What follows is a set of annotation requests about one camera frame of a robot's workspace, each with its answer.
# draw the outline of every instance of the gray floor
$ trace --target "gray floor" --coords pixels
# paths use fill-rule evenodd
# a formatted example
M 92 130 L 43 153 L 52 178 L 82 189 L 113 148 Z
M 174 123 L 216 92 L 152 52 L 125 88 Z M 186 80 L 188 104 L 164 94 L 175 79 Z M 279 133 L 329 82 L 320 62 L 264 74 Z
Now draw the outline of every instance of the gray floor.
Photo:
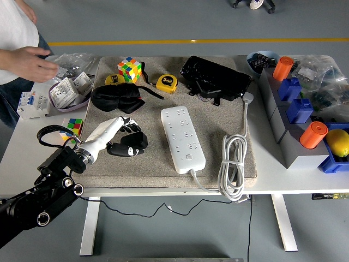
M 238 9 L 222 0 L 27 1 L 48 42 L 174 39 L 348 38 L 346 0 L 275 0 Z M 280 55 L 326 54 L 349 76 L 348 42 L 53 46 L 62 53 L 117 56 L 224 56 L 272 50 Z M 4 152 L 10 131 L 0 126 Z M 200 197 L 107 198 L 123 212 L 151 214 L 163 202 L 187 212 Z M 209 199 L 224 200 L 215 196 Z M 298 252 L 285 253 L 271 197 L 255 196 L 250 261 L 347 261 L 347 200 L 311 200 L 286 195 Z M 153 218 L 122 216 L 100 209 L 93 257 L 79 257 L 87 203 L 78 200 L 48 227 L 21 233 L 0 250 L 1 261 L 107 261 L 109 257 L 205 257 L 247 259 L 250 206 L 201 203 L 187 217 L 161 209 Z

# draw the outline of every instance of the power strip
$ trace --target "power strip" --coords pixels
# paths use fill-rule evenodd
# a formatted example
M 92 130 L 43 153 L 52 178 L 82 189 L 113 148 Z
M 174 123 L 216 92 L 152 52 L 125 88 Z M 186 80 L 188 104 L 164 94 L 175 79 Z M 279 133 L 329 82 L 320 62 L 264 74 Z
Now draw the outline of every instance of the power strip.
M 205 168 L 206 159 L 198 141 L 194 126 L 185 106 L 176 106 L 161 111 L 167 142 L 174 167 L 179 174 Z

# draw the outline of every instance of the table leg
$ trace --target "table leg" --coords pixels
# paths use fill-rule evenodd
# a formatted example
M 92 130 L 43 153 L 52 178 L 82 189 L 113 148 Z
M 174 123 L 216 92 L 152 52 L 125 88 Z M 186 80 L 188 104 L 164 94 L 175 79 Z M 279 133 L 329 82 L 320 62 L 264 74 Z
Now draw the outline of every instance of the table leg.
M 279 223 L 282 243 L 286 252 L 298 251 L 296 240 L 294 239 L 290 218 L 288 217 L 284 196 L 282 194 L 272 195 L 276 218 Z
M 100 197 L 89 198 L 100 200 Z M 88 202 L 85 226 L 83 228 L 80 255 L 92 255 L 100 202 Z

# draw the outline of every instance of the white cable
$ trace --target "white cable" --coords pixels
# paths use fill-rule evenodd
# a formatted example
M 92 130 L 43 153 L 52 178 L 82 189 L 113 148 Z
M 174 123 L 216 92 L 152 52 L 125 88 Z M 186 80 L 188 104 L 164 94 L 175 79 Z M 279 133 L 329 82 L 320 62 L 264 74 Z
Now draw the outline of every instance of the white cable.
M 253 95 L 245 93 L 244 101 L 244 135 L 225 135 L 222 142 L 222 164 L 218 173 L 218 190 L 207 189 L 202 186 L 194 169 L 191 169 L 191 175 L 195 183 L 205 192 L 221 193 L 232 201 L 238 201 L 244 192 L 245 174 L 244 161 L 247 153 L 247 109 L 249 103 L 253 100 Z M 230 160 L 230 149 L 234 146 L 233 160 Z

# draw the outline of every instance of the gray block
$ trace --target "gray block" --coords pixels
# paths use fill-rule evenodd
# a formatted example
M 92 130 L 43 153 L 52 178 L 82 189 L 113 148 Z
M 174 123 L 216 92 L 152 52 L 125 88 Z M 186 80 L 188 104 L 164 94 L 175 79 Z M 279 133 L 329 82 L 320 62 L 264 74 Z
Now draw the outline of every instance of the gray block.
M 299 142 L 303 130 L 288 130 L 280 142 L 287 169 L 316 169 L 327 157 L 323 141 L 314 149 L 307 149 Z
M 280 143 L 287 130 L 293 129 L 301 130 L 304 132 L 311 123 L 311 119 L 309 118 L 303 124 L 291 124 L 286 114 L 287 109 L 287 106 L 277 106 L 272 118 L 269 121 L 277 144 Z
M 261 74 L 258 86 L 262 95 L 264 107 L 266 108 L 268 119 L 272 115 L 277 106 L 290 106 L 291 102 L 281 101 L 278 90 L 281 86 L 281 81 L 273 78 L 275 68 L 264 68 Z

